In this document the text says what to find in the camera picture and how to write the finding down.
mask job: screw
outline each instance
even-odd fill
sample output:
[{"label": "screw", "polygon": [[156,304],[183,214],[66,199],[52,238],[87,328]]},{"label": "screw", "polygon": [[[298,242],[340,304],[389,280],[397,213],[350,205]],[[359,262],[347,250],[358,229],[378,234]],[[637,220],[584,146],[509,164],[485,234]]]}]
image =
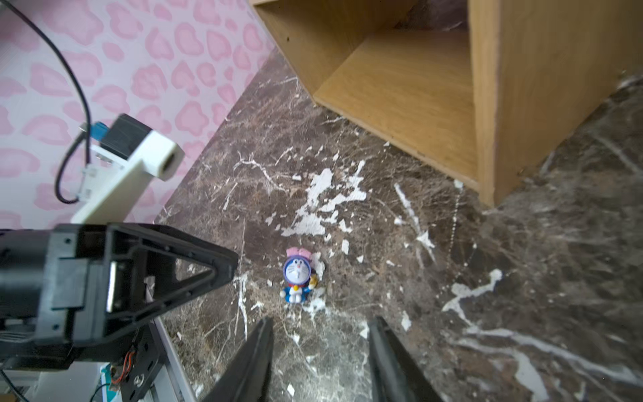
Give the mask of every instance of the screw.
[{"label": "screw", "polygon": [[136,385],[138,388],[143,385],[143,380],[145,379],[145,374],[139,374],[136,377],[134,377],[134,385]]}]

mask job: blue connector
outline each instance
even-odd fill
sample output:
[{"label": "blue connector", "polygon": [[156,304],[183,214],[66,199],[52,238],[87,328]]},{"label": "blue connector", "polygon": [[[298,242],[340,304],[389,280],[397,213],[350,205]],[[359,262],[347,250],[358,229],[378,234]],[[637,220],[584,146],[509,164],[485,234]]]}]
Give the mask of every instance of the blue connector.
[{"label": "blue connector", "polygon": [[105,123],[98,122],[91,126],[89,135],[96,141],[101,142],[108,131],[109,127]]}]

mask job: red wire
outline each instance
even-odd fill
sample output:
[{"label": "red wire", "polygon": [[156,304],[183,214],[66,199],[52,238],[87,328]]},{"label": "red wire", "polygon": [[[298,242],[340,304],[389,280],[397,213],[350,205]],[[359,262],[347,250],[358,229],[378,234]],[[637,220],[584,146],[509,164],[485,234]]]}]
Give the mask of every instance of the red wire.
[{"label": "red wire", "polygon": [[125,359],[123,359],[123,370],[121,371],[120,377],[114,381],[114,384],[121,382],[123,376],[126,376],[132,370],[132,356],[134,356],[134,352],[127,352],[125,355]]}]

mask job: wooden board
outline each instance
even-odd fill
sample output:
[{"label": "wooden board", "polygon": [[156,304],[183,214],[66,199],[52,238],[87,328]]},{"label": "wooden board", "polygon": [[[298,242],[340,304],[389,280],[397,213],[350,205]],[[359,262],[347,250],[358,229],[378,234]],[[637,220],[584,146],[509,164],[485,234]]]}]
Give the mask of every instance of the wooden board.
[{"label": "wooden board", "polygon": [[500,52],[500,1],[469,0],[473,104],[478,149],[480,200],[494,205],[496,110]]},{"label": "wooden board", "polygon": [[258,16],[310,94],[317,91],[366,36],[395,25],[416,2],[254,1]]},{"label": "wooden board", "polygon": [[[643,1],[471,0],[469,7],[472,43],[487,46],[474,51],[473,75],[476,106],[485,108],[476,114],[480,192],[493,205],[624,75],[640,71]],[[485,18],[498,20],[499,28],[482,23]]]},{"label": "wooden board", "polygon": [[373,34],[313,97],[477,189],[468,33]]}]

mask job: blue cat face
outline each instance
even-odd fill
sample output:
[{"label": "blue cat face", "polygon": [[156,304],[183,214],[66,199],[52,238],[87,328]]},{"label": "blue cat face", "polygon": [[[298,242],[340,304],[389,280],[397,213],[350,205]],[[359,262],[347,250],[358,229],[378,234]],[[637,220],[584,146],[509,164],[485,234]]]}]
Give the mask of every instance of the blue cat face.
[{"label": "blue cat face", "polygon": [[293,258],[284,268],[284,278],[288,283],[293,285],[302,285],[306,283],[310,276],[310,265],[308,265],[306,260],[300,257]]}]

